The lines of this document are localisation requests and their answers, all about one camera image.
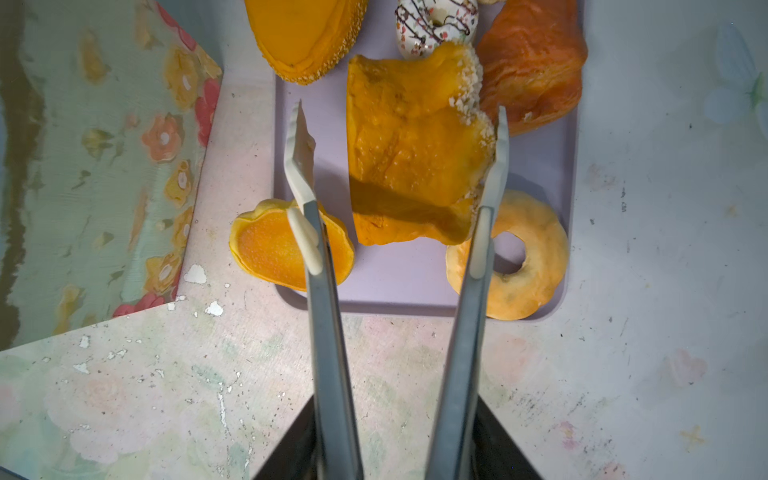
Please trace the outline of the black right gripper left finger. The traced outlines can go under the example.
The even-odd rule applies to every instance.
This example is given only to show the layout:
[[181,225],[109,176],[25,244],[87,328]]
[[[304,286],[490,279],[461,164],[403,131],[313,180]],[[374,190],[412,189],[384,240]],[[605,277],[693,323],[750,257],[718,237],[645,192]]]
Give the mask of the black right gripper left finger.
[[314,397],[311,397],[254,480],[315,480],[317,433]]

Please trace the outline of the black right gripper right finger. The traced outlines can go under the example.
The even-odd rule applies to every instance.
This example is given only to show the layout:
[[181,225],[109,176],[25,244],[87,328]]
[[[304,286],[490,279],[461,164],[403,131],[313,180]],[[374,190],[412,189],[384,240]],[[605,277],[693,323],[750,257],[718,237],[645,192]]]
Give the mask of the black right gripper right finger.
[[477,402],[472,441],[472,479],[542,480],[481,397]]

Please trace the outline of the metal tongs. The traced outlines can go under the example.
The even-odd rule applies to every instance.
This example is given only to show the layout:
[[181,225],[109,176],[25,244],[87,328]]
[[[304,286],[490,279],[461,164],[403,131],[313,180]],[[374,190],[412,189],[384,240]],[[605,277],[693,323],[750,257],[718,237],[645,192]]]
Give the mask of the metal tongs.
[[[306,276],[312,340],[318,472],[330,479],[364,476],[357,435],[337,284],[319,203],[313,190],[315,141],[300,104],[287,126],[284,173],[297,202],[287,212]],[[466,263],[429,449],[429,479],[472,479],[472,431],[481,348],[495,249],[495,223],[509,166],[507,114],[498,112],[495,159],[487,175]]]

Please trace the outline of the large orange loaf chunk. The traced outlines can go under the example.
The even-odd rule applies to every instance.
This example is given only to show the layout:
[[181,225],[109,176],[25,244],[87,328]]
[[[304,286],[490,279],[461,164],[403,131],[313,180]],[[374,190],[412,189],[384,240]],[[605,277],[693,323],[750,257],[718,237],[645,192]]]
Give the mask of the large orange loaf chunk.
[[455,42],[424,59],[349,61],[348,173],[361,244],[468,239],[495,150],[482,79],[474,48]]

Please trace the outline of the green floral paper bag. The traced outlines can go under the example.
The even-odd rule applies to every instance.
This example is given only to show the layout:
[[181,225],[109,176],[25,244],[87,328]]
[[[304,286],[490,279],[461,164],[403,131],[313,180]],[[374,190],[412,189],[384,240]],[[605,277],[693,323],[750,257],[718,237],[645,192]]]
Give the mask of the green floral paper bag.
[[171,301],[223,63],[201,1],[1,5],[1,345]]

